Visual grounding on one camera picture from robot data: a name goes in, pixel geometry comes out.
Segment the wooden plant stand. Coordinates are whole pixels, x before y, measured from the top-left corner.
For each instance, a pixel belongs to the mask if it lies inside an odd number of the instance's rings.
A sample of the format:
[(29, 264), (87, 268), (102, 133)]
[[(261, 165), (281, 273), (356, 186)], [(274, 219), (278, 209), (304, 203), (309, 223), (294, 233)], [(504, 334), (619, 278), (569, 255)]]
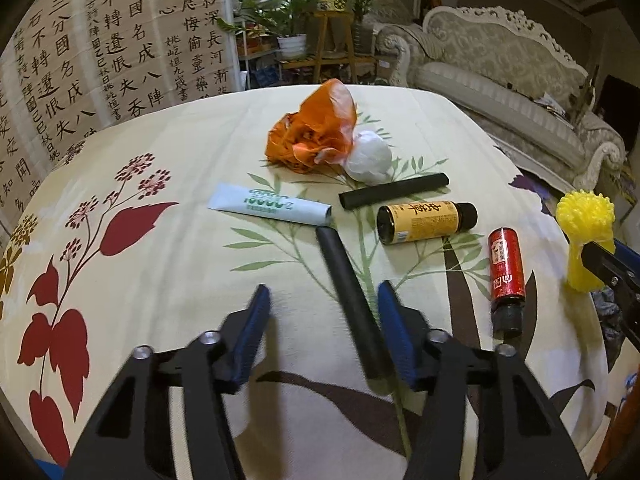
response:
[(330, 78), (346, 84), (371, 82), (378, 74), (378, 57), (356, 52), (353, 24), (350, 11), (312, 11), (308, 23), (308, 30), (316, 33), (311, 36), (312, 45), (290, 60), (280, 54), (281, 78), (291, 84), (320, 84)]

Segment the floral cream tablecloth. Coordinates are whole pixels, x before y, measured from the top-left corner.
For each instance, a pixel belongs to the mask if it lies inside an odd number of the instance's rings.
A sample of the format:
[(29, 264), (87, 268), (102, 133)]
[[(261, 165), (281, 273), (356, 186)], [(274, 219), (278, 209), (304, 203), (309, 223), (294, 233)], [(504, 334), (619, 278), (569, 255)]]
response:
[(566, 287), (567, 244), (539, 195), (484, 131), (437, 94), (355, 87), (359, 125), (390, 141), (398, 180), (440, 171), (474, 229), (384, 246), (375, 211), (343, 209), (344, 174), (265, 160), (268, 131), (309, 96), (282, 87), (161, 110), (95, 134), (49, 174), (8, 250), (1, 389), (26, 446), (64, 465), (130, 351), (179, 348), (271, 292), (250, 382), (229, 396), (252, 479), (399, 479), (424, 404), (370, 382), (314, 229), (210, 209), (221, 183), (325, 203), (369, 304), (382, 281), (464, 344), (490, 349), (487, 237), (518, 233), (526, 281), (520, 350), (578, 448), (603, 419), (606, 359), (591, 299)]

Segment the yellow foam net bundle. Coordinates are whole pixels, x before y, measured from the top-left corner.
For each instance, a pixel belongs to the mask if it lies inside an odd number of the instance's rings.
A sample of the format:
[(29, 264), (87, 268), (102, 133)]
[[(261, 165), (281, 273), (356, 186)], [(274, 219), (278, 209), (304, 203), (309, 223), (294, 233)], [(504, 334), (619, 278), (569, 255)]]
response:
[(594, 292), (603, 283), (582, 264), (582, 250), (595, 242), (614, 252), (614, 204), (592, 191), (566, 193), (555, 209), (555, 219), (568, 239), (566, 280), (578, 292)]

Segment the calligraphy wall hanging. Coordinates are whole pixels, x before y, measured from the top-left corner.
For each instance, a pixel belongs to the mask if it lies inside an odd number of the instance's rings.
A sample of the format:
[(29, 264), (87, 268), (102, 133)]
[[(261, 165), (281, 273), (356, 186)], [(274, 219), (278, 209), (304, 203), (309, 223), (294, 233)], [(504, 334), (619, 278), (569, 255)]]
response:
[(35, 0), (1, 55), (1, 233), (88, 136), (240, 86), (231, 0)]

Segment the large orange plastic bag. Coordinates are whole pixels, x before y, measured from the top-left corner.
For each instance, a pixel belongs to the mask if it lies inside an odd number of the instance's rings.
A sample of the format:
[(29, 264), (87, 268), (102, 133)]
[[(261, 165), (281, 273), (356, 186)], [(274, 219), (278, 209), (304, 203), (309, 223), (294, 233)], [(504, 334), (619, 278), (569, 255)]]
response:
[(324, 82), (269, 131), (265, 155), (270, 164), (306, 174), (324, 165), (341, 165), (354, 148), (356, 104), (338, 79)]

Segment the red bottle black cap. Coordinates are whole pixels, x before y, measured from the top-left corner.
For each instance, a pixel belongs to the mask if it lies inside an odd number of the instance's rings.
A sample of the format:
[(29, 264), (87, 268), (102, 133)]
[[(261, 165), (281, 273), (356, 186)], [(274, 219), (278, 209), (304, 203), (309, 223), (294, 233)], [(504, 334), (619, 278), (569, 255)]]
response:
[(498, 228), (488, 236), (491, 323), (496, 337), (520, 336), (526, 303), (525, 278), (518, 234)]

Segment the ornate white grey sofa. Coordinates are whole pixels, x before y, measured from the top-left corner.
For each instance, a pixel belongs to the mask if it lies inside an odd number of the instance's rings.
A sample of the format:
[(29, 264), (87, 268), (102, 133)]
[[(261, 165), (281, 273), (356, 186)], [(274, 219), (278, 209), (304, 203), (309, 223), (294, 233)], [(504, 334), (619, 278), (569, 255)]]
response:
[(373, 30), (396, 58), (390, 84), (444, 96), (521, 170), (559, 191), (620, 175), (624, 141), (593, 113), (588, 72), (523, 12), (438, 6), (422, 24), (386, 18)]

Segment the black foam tube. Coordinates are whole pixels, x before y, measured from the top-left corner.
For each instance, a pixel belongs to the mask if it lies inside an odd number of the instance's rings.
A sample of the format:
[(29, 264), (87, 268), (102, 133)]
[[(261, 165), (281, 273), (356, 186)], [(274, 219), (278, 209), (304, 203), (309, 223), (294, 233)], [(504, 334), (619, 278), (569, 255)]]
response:
[(359, 190), (341, 193), (338, 196), (345, 210), (354, 210), (364, 206), (383, 203), (386, 200), (394, 200), (413, 194), (432, 192), (449, 184), (446, 174), (428, 174), (395, 182), (388, 182)]
[(316, 237), (364, 376), (369, 380), (390, 377), (392, 360), (341, 237), (329, 226), (317, 226)]

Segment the white paper ball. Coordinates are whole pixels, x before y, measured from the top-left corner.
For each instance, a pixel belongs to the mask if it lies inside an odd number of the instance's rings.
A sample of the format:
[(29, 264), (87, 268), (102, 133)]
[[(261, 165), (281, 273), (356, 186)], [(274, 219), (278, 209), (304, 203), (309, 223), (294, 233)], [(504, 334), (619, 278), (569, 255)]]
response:
[(388, 180), (392, 162), (392, 151), (386, 141), (371, 130), (362, 130), (355, 133), (343, 168), (352, 180), (375, 185)]

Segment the metal shelf rack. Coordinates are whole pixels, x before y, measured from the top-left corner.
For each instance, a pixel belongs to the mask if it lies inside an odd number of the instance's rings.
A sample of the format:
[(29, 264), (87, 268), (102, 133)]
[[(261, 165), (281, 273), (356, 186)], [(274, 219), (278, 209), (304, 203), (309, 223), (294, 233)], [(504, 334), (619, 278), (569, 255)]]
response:
[(275, 87), (281, 82), (276, 38), (262, 26), (240, 18), (234, 19), (239, 27), (235, 33), (236, 52), (240, 64), (243, 90)]

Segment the plant in white pot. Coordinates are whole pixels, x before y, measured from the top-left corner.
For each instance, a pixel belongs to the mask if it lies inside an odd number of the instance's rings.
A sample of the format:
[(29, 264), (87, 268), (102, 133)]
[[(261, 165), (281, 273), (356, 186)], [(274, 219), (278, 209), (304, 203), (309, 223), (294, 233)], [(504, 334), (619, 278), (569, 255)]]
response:
[(243, 0), (232, 22), (217, 18), (216, 24), (224, 32), (242, 30), (247, 34), (248, 25), (253, 24), (277, 39), (281, 60), (296, 61), (307, 55), (306, 21), (316, 5), (317, 0)]

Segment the yellow label brown bottle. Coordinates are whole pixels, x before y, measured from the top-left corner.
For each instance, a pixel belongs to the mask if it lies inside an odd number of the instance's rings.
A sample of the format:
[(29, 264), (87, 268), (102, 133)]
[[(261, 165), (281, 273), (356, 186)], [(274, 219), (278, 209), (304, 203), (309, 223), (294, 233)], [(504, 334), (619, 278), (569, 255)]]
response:
[(384, 245), (397, 245), (469, 231), (477, 219), (477, 209), (470, 203), (411, 202), (378, 208), (376, 230)]

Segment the white green toothpaste tube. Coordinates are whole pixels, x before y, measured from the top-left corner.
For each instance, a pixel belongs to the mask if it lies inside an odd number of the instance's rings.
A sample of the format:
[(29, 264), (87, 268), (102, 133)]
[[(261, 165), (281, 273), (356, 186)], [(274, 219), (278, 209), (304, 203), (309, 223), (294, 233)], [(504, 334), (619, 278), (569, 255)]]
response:
[(261, 188), (242, 188), (219, 183), (207, 207), (244, 216), (285, 221), (304, 226), (328, 226), (332, 220), (329, 204), (278, 194)]

